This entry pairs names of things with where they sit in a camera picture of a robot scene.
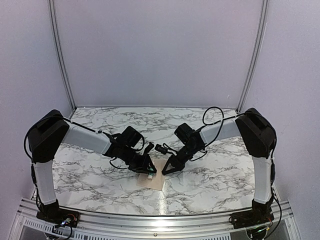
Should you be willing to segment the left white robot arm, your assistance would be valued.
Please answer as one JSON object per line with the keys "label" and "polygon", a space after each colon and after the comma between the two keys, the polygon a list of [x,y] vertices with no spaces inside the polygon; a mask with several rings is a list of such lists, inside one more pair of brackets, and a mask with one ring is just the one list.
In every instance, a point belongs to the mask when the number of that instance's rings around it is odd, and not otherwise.
{"label": "left white robot arm", "polygon": [[52,171],[60,145],[73,145],[113,160],[119,159],[135,173],[155,174],[157,169],[149,155],[154,145],[150,143],[140,149],[135,148],[139,141],[144,140],[131,126],[121,133],[109,134],[71,121],[56,109],[51,110],[27,131],[24,138],[24,150],[31,160],[31,177],[37,197],[45,205],[44,215],[53,223],[60,222],[64,216],[62,209],[54,204],[57,197]]}

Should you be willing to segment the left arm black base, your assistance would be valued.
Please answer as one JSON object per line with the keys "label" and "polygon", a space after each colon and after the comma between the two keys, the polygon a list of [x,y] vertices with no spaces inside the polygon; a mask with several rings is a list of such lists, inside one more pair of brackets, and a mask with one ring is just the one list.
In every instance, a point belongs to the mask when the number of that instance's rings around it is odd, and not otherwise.
{"label": "left arm black base", "polygon": [[37,203],[38,212],[36,217],[40,220],[61,225],[63,221],[70,219],[68,223],[72,228],[76,228],[79,222],[80,213],[78,211],[60,208],[58,200],[51,204]]}

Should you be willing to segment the cream envelope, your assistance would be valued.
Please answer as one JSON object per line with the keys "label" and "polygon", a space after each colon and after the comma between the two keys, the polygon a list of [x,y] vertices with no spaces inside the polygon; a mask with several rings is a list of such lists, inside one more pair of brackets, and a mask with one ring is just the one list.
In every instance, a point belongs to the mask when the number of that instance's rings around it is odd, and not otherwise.
{"label": "cream envelope", "polygon": [[162,169],[166,164],[165,159],[158,159],[153,162],[157,173],[141,173],[137,178],[136,185],[142,188],[148,188],[156,191],[162,191],[166,176],[162,174]]}

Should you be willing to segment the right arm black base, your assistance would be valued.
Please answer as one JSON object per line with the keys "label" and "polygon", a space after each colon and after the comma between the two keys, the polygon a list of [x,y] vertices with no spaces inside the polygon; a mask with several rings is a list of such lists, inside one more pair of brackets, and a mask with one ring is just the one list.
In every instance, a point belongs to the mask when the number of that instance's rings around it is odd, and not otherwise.
{"label": "right arm black base", "polygon": [[274,219],[270,204],[261,204],[253,200],[251,210],[234,212],[228,220],[234,229],[240,229],[271,223]]}

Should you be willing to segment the green white glue stick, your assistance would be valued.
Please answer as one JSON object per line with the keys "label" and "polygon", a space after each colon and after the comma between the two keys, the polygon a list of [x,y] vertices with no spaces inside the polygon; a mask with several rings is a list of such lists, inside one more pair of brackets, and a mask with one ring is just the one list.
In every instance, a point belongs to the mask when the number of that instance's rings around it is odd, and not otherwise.
{"label": "green white glue stick", "polygon": [[153,176],[154,176],[153,173],[149,173],[148,176],[147,176],[147,179],[148,179],[148,180],[152,180],[152,179],[153,179]]}

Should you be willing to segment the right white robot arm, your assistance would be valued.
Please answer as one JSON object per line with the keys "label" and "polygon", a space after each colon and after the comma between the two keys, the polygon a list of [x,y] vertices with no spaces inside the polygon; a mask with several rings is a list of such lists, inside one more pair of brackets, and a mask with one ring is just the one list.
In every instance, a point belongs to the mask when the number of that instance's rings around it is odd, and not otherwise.
{"label": "right white robot arm", "polygon": [[183,143],[183,147],[168,158],[161,171],[163,175],[182,171],[186,162],[215,141],[241,137],[253,160],[255,192],[252,202],[258,204],[248,212],[247,219],[252,224],[258,224],[267,216],[267,209],[263,205],[272,203],[274,198],[272,186],[276,175],[274,151],[277,133],[255,108],[236,116],[223,117],[216,123],[198,129],[183,123],[174,134]]}

